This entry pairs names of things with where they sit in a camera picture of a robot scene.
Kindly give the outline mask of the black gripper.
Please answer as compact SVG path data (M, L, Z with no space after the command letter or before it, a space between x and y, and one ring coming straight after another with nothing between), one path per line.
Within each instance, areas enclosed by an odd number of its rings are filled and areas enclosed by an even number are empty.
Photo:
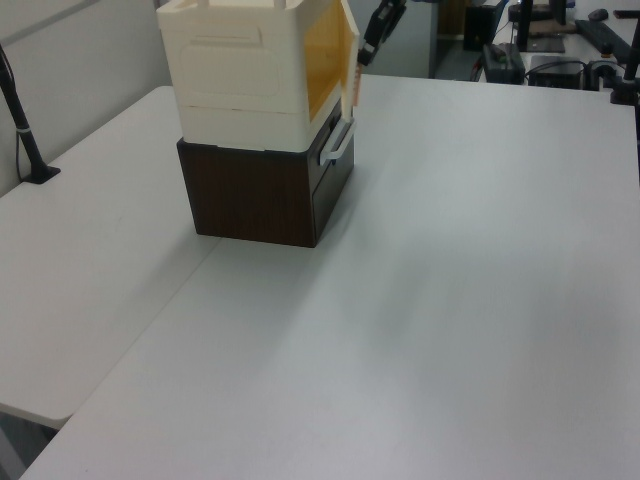
M374 59L380 44L393 33L404 15L405 0L383 0L372 13L359 50L359 64L368 66Z

